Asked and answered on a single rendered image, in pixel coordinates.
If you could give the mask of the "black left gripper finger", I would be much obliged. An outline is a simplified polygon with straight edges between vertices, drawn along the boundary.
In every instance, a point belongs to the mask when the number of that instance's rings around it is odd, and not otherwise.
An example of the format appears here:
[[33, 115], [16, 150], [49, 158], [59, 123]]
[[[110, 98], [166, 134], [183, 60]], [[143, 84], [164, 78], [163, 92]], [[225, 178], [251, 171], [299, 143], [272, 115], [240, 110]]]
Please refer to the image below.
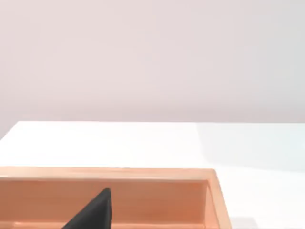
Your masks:
[[61, 229], [111, 229], [111, 190], [105, 188]]

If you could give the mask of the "shallow salmon-coloured box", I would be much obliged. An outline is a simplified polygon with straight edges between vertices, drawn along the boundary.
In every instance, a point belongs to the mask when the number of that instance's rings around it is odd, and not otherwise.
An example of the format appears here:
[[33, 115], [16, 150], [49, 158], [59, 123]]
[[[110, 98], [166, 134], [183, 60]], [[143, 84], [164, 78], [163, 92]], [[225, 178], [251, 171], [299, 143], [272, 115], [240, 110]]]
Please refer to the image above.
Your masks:
[[208, 168], [0, 167], [0, 229], [60, 229], [103, 189], [111, 229], [232, 229]]

